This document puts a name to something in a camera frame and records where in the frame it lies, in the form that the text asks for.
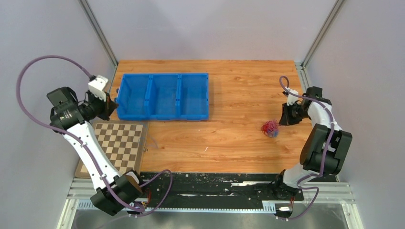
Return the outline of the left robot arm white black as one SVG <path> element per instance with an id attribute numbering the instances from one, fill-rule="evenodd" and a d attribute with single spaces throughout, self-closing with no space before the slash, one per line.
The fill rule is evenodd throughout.
<path id="1" fill-rule="evenodd" d="M 131 169 L 121 174 L 107 158 L 90 121 L 96 117 L 109 120 L 118 107 L 103 90 L 86 92 L 88 99 L 79 102 L 70 87 L 61 87 L 47 94 L 53 105 L 50 126 L 75 149 L 85 165 L 96 193 L 90 198 L 99 210 L 114 216 L 146 192 L 146 184 Z"/>

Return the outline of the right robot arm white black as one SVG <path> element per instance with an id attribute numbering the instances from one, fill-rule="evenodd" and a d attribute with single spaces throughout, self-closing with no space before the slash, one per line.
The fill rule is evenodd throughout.
<path id="1" fill-rule="evenodd" d="M 295 125 L 308 118 L 312 131 L 299 162 L 277 175 L 272 192 L 278 199 L 295 196 L 303 184 L 314 178 L 339 174 L 352 142 L 352 134 L 344 131 L 334 118 L 332 103 L 323 98 L 322 88 L 310 87 L 303 95 L 288 87 L 284 90 L 287 102 L 282 105 L 280 125 Z"/>

